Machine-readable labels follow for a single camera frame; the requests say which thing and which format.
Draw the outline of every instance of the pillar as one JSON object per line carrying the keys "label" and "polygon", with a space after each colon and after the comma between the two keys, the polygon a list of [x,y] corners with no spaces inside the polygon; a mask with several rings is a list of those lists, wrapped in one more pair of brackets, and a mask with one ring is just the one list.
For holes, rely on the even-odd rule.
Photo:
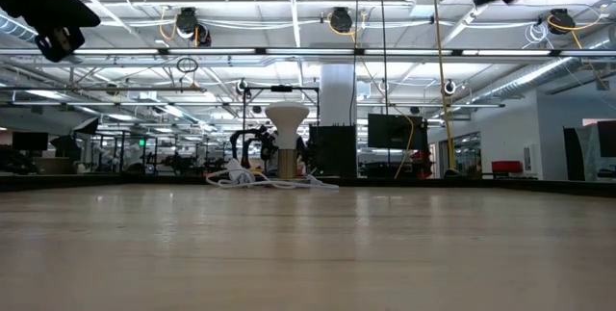
{"label": "pillar", "polygon": [[354,125],[357,91],[353,65],[321,65],[321,126]]}

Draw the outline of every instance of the wooden floor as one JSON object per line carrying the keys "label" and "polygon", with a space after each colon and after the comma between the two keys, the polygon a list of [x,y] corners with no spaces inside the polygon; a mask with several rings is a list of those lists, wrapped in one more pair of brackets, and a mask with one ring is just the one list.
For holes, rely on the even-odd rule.
{"label": "wooden floor", "polygon": [[0,194],[0,310],[614,310],[616,200],[501,190]]}

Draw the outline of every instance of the ductwork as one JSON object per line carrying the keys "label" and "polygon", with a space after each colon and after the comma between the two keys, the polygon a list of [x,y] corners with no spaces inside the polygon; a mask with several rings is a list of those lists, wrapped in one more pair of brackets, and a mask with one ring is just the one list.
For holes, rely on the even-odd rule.
{"label": "ductwork", "polygon": [[[611,24],[603,28],[592,36],[583,39],[581,43],[584,45],[584,48],[592,50],[616,49],[616,24]],[[574,57],[554,59],[542,65],[525,66],[503,77],[494,86],[490,87],[490,89],[482,90],[474,94],[473,98],[466,98],[462,101],[476,103],[493,97],[504,99],[513,95],[522,94],[545,85],[550,81],[566,76],[570,71],[576,72],[581,66],[581,58]]]}
{"label": "ductwork", "polygon": [[32,29],[2,14],[0,14],[0,32],[31,43],[34,43],[37,35]]}

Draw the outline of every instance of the lamp shade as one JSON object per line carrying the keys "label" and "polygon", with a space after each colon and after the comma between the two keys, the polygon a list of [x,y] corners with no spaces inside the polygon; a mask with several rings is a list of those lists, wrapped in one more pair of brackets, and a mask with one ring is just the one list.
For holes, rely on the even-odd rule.
{"label": "lamp shade", "polygon": [[295,150],[297,127],[308,117],[310,110],[301,103],[283,101],[269,104],[266,116],[278,129],[276,144],[281,150]]}

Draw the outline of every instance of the coiled white cable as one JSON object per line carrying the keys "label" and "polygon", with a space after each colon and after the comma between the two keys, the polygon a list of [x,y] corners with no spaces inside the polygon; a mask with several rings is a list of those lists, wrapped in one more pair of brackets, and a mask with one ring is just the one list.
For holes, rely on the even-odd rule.
{"label": "coiled white cable", "polygon": [[[212,177],[225,174],[229,174],[231,179],[219,180],[218,182],[211,180]],[[256,176],[261,176],[265,181],[257,181]],[[270,180],[261,172],[250,171],[240,167],[240,162],[237,160],[231,160],[227,165],[227,170],[216,171],[205,177],[205,181],[207,183],[223,189],[250,188],[253,186],[273,186],[274,188],[281,190],[292,190],[295,188],[317,188],[326,190],[339,189],[338,186],[323,183],[312,175],[307,175],[306,179],[310,181],[310,183]]]}

